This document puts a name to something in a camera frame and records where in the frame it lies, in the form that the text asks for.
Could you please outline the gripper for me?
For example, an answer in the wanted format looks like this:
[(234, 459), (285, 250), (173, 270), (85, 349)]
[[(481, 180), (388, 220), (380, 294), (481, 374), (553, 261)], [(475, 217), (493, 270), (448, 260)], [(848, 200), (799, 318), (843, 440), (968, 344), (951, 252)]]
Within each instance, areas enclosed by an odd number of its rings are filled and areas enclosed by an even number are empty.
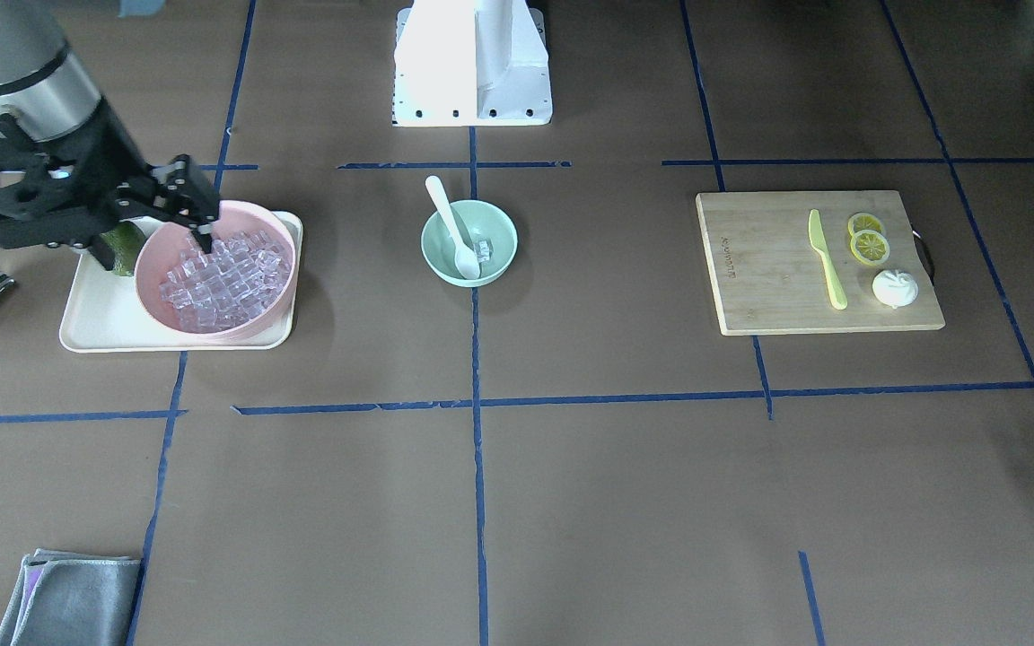
[(127, 218), (187, 225), (212, 253), (221, 197), (189, 154), (148, 164), (107, 100), (69, 135), (37, 142), (19, 110), (0, 115), (0, 247), (82, 246), (107, 269), (98, 237)]

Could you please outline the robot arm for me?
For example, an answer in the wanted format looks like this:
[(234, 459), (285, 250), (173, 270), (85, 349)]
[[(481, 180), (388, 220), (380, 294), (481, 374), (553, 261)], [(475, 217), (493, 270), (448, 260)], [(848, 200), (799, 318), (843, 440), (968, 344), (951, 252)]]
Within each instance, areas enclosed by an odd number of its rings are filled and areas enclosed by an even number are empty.
[(1, 249), (66, 246), (111, 270), (112, 233), (152, 217), (209, 252), (219, 202), (190, 156), (145, 160), (44, 7), (0, 1)]

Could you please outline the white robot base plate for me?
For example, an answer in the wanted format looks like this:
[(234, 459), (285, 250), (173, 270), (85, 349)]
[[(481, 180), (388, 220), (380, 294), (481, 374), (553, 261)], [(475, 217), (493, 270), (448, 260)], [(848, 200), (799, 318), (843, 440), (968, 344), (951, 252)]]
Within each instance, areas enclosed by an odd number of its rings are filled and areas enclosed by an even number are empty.
[(543, 12), (526, 1), (415, 1), (397, 16), (395, 127), (551, 122)]

